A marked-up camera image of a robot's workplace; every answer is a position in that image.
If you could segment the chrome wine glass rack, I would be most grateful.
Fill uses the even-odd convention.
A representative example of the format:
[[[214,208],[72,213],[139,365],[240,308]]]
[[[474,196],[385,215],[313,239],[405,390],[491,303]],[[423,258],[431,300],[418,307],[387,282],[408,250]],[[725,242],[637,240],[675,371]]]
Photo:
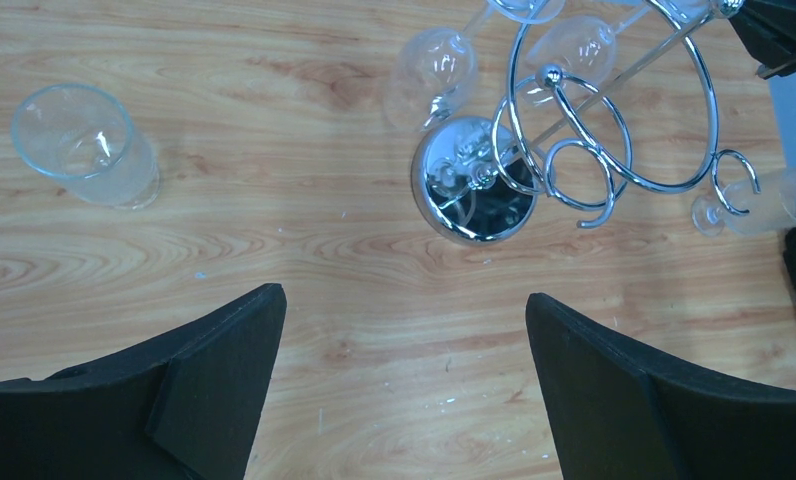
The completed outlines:
[[[703,7],[682,7],[673,1],[647,1],[646,11],[664,17],[671,35],[640,60],[602,86],[556,63],[541,65],[534,76],[517,80],[522,43],[540,13],[533,4],[514,37],[507,92],[492,118],[458,117],[433,128],[418,145],[411,167],[416,205],[426,221],[443,237],[467,245],[492,244],[518,232],[544,195],[596,218],[578,227],[594,229],[612,215],[617,200],[630,185],[659,194],[680,194],[711,178],[717,206],[734,217],[751,215],[753,207],[739,204],[736,195],[719,183],[724,157],[740,162],[749,177],[753,197],[761,194],[761,178],[736,150],[717,148],[718,104],[709,71],[692,34],[715,18],[730,19],[742,11],[742,1],[707,1]],[[652,181],[633,169],[634,147],[621,111],[610,98],[631,77],[677,44],[687,50],[699,77],[708,109],[707,150],[698,170],[677,184]],[[534,140],[524,134],[517,106],[518,91],[534,84],[551,95],[562,118]],[[605,197],[585,202],[564,193],[556,184],[555,160],[576,148],[601,168]]]

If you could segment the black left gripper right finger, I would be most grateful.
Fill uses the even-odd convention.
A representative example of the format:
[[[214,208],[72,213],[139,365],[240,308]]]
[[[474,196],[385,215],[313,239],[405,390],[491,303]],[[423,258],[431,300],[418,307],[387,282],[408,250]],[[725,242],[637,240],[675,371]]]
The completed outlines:
[[[526,328],[567,479],[796,479],[796,390],[723,374],[544,293]]]

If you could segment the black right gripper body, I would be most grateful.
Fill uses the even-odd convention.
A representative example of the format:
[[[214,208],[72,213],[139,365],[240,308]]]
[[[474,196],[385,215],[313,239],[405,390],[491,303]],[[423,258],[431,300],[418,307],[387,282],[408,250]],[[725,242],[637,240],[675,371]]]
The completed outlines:
[[[759,78],[796,73],[796,0],[745,1],[729,22]]]

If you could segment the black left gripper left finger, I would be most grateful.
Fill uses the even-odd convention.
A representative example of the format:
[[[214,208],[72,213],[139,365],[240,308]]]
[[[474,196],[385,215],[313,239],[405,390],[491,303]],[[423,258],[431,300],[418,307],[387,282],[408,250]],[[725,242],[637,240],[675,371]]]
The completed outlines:
[[[269,283],[42,380],[0,382],[0,479],[241,479],[287,298]]]

